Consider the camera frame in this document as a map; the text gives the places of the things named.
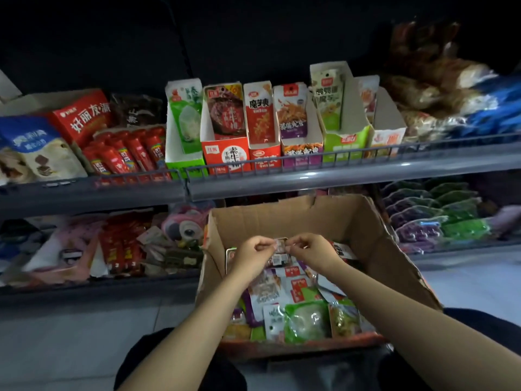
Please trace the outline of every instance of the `person's left arm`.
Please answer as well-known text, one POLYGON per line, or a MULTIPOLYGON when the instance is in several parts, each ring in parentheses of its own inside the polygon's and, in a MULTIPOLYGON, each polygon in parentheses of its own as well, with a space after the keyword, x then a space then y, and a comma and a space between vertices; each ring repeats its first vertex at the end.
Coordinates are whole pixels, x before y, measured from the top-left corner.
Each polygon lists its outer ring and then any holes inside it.
POLYGON ((256 236, 237 250, 230 274, 134 370, 120 391, 195 391, 230 323, 242 292, 275 252, 275 241, 256 236))

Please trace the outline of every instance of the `upper shelf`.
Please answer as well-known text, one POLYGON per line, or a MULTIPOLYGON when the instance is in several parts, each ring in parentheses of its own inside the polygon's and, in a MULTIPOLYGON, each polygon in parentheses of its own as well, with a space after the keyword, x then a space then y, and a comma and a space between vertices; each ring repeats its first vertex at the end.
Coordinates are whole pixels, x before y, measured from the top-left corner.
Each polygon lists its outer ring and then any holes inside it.
POLYGON ((169 204, 186 200, 182 179, 140 183, 158 172, 87 177, 0 187, 0 220, 39 215, 77 214, 169 204), (121 184, 134 177, 133 184, 121 184))
MULTIPOLYGON (((512 135, 504 135, 502 138, 481 137, 479 142, 477 138, 472 140, 479 144, 491 139, 495 142, 511 141, 512 135)), ((191 199, 197 201, 521 168, 521 142, 475 146, 462 146, 462 143, 468 145, 469 139, 440 142, 428 150, 420 148, 419 144, 380 147, 379 153, 385 149, 397 148, 401 153, 362 159, 352 159, 356 153, 360 154, 361 150, 347 150, 336 153, 336 162, 310 165, 308 158, 307 164, 303 166, 268 170, 256 170, 253 164, 258 161, 250 160, 241 164, 252 164, 253 171, 189 178, 188 190, 191 199)), ((203 168, 209 171, 212 169, 209 166, 192 169, 203 168)))

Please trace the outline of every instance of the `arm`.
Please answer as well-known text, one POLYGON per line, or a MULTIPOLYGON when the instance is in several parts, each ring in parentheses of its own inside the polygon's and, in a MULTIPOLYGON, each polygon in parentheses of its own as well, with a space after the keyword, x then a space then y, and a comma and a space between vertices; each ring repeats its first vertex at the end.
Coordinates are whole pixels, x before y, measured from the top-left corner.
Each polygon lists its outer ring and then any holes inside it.
POLYGON ((141 362, 119 390, 197 390, 233 309, 273 255, 274 243, 259 236, 244 242, 237 250, 231 273, 141 362))
POLYGON ((519 389, 521 357, 510 350, 344 263, 322 236, 303 234, 287 244, 344 291, 432 389, 519 389))

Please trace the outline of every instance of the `black pants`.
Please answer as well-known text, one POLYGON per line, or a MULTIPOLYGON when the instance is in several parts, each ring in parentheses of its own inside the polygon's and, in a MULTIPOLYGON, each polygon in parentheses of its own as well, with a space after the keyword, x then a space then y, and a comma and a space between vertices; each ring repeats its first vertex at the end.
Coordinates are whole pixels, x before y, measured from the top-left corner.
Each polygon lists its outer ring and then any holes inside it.
MULTIPOLYGON (((492 315, 470 309, 444 309, 446 315, 488 336, 514 353, 521 355, 521 328, 492 315)), ((172 331, 162 329, 143 336, 130 349, 118 370, 114 390, 118 389, 139 363, 172 331)), ((378 383, 382 391, 396 389, 430 390, 416 372, 395 351, 384 357, 378 370, 378 383)), ((243 391, 246 379, 225 357, 215 354, 199 387, 201 391, 243 391)))

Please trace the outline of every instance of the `person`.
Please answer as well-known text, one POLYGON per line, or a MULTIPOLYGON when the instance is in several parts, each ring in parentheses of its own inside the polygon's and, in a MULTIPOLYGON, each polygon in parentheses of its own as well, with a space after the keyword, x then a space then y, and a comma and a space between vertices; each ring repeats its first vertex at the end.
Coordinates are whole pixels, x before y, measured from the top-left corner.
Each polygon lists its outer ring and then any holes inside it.
MULTIPOLYGON (((274 251, 267 237, 244 242, 231 272, 181 325, 145 336, 130 350, 115 389, 246 389, 242 374, 215 352, 239 297, 274 251)), ((335 283, 393 344, 395 352, 379 368, 382 389, 519 389, 521 337, 514 324, 474 311, 453 311, 453 318, 422 305, 344 263, 319 235, 294 236, 287 251, 335 283)))

